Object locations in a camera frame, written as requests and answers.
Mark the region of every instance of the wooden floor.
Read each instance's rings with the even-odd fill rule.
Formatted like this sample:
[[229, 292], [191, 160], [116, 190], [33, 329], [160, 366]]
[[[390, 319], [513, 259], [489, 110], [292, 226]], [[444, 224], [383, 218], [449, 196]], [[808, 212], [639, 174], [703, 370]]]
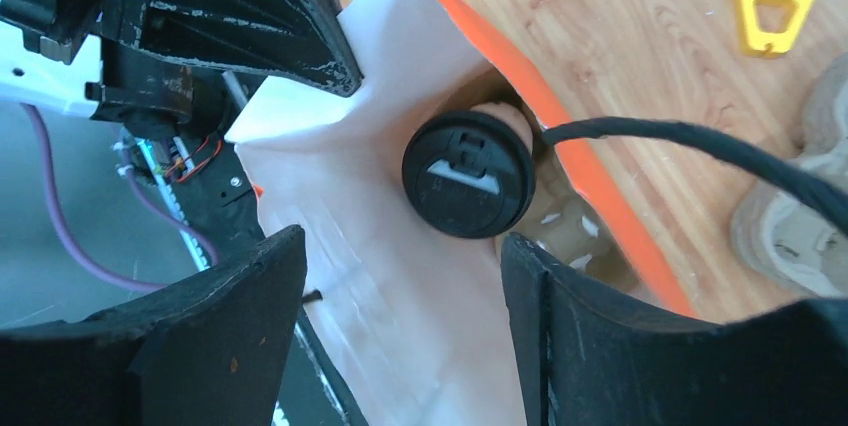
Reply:
[[[799, 112], [816, 77], [848, 50], [848, 0], [817, 0], [779, 59], [740, 53], [732, 0], [465, 1], [521, 48], [577, 119], [692, 121], [784, 157], [802, 144]], [[739, 319], [794, 298], [730, 249], [730, 216], [752, 177], [665, 143], [592, 144], [702, 317]]]

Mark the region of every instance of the orange strip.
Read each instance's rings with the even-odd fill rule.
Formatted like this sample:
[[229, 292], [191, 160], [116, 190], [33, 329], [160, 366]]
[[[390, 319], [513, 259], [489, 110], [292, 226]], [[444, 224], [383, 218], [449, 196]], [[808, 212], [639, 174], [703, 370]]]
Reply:
[[[500, 31], [462, 0], [437, 0], [468, 41], [512, 84], [546, 125], [571, 121], [532, 62]], [[622, 253], [670, 310], [695, 316], [689, 299], [645, 226], [633, 213], [586, 140], [556, 146], [575, 190], [600, 214]]]

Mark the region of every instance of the black round cap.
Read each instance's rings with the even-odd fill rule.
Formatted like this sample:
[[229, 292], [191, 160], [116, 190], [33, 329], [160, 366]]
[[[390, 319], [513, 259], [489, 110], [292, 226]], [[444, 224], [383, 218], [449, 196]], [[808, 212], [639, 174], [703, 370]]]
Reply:
[[515, 225], [536, 189], [533, 158], [504, 122], [477, 111], [440, 114], [412, 137], [403, 187], [418, 214], [460, 238], [497, 236]]

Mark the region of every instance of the plastic bag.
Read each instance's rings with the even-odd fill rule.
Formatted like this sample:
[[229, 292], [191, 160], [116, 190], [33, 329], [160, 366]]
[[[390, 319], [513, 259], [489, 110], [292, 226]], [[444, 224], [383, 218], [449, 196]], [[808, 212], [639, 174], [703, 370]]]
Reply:
[[[415, 130], [491, 68], [483, 50], [542, 122], [568, 116], [533, 65], [459, 0], [354, 0], [339, 21], [360, 90], [339, 98], [269, 78], [227, 134], [260, 225], [305, 228], [306, 291], [324, 298], [306, 311], [370, 424], [525, 424], [494, 241], [427, 225], [400, 165]], [[618, 241], [628, 259], [661, 263], [588, 144], [557, 153], [579, 164], [569, 178], [584, 197], [587, 185], [597, 191], [590, 202], [612, 233], [628, 232]], [[676, 285], [673, 275], [651, 281]]]

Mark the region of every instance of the black cable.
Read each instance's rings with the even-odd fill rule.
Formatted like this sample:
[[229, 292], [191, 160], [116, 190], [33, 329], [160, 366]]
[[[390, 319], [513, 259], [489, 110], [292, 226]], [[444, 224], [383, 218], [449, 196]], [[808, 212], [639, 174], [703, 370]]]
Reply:
[[309, 304], [323, 300], [324, 295], [321, 294], [321, 291], [318, 291], [317, 289], [313, 289], [309, 293], [304, 294], [302, 298], [300, 298], [301, 304]]
[[753, 144], [715, 129], [676, 121], [603, 117], [553, 127], [542, 133], [542, 140], [553, 145], [605, 136], [663, 139], [703, 151], [791, 194], [848, 235], [848, 194]]

